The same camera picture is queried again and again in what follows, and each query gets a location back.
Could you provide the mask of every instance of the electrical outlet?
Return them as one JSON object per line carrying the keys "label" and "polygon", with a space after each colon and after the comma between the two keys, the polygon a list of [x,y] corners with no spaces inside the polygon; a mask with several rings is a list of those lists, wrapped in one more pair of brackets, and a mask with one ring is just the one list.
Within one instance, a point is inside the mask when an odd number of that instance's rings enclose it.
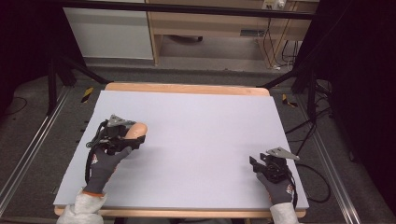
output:
{"label": "electrical outlet", "polygon": [[285,5],[286,5],[286,0],[264,0],[262,2],[262,9],[283,10]]}
{"label": "electrical outlet", "polygon": [[275,5],[276,0],[264,0],[262,3],[262,9],[272,10]]}

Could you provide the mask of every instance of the white cabinet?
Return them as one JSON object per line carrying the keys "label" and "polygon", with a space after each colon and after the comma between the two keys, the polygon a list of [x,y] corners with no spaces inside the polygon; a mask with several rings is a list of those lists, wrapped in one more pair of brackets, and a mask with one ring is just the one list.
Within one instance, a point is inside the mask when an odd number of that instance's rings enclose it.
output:
{"label": "white cabinet", "polygon": [[86,8],[64,12],[85,58],[153,59],[146,12]]}

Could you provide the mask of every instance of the white tabletop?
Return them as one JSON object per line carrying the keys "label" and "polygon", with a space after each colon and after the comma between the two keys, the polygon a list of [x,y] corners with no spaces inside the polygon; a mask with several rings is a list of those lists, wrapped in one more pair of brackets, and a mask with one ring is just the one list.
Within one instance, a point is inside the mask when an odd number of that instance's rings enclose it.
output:
{"label": "white tabletop", "polygon": [[[102,91],[64,175],[55,205],[74,203],[99,124],[115,114],[148,125],[146,142],[106,184],[104,207],[137,209],[268,209],[264,186],[249,164],[267,149],[290,150],[269,96]],[[307,208],[300,177],[288,160]]]}

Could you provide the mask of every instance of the gray glove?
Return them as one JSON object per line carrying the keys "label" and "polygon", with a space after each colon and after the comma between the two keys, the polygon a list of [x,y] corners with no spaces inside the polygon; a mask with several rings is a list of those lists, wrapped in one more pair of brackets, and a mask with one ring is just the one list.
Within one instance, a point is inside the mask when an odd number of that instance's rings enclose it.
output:
{"label": "gray glove", "polygon": [[126,147],[120,153],[109,156],[101,148],[96,149],[91,164],[91,177],[84,192],[101,196],[108,179],[113,175],[117,165],[132,152],[131,147]]}
{"label": "gray glove", "polygon": [[257,173],[256,176],[267,189],[273,205],[278,203],[291,203],[294,190],[291,182],[288,179],[274,184],[270,182],[263,173]]}

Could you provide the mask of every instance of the gray floor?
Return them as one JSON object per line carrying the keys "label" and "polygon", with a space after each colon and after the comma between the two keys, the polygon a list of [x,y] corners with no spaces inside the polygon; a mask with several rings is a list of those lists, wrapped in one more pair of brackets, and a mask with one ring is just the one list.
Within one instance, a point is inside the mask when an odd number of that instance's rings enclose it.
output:
{"label": "gray floor", "polygon": [[[193,83],[214,85],[256,86],[281,76],[287,72],[287,66],[280,70],[267,69],[262,56],[256,48],[254,39],[204,38],[203,42],[177,36],[168,36],[164,40],[162,57],[157,66],[144,64],[92,63],[91,69],[98,75],[117,81],[159,82],[159,83]],[[55,120],[46,140],[35,154],[19,187],[16,189],[2,218],[22,218],[35,223],[53,223],[52,202],[68,163],[73,157],[77,141],[89,120],[99,91],[104,87],[91,79],[77,73],[78,83],[70,90],[67,102],[59,117]],[[298,107],[284,105],[282,94],[290,93],[288,80],[271,89],[285,131],[305,121],[304,103]],[[94,87],[90,100],[82,104],[81,97],[88,87]],[[0,120],[0,187],[11,176],[30,141],[45,118],[47,110],[46,79],[21,85],[15,96],[27,101],[26,107],[13,115]],[[306,94],[297,96],[304,101]],[[9,112],[16,111],[24,105],[21,98],[15,98]],[[325,100],[318,103],[318,111],[327,108]],[[329,116],[318,119],[317,133],[332,158],[340,177],[345,184],[348,195],[355,206],[361,223],[396,223],[395,216],[387,208],[381,195],[375,189],[364,167],[358,162],[351,162],[348,150],[335,121]],[[290,148],[295,153],[304,138],[308,127],[287,135]],[[313,137],[305,143],[300,157],[301,164],[309,165],[325,175],[324,166],[319,159],[318,146]],[[299,173],[307,194],[313,199],[326,196],[326,186],[314,173],[299,168]],[[266,220],[252,220],[253,223],[266,223]],[[332,197],[326,203],[312,203],[304,218],[304,223],[346,223],[340,209],[339,201]],[[167,223],[166,219],[134,219],[133,223]],[[211,220],[211,223],[230,223],[229,219]]]}

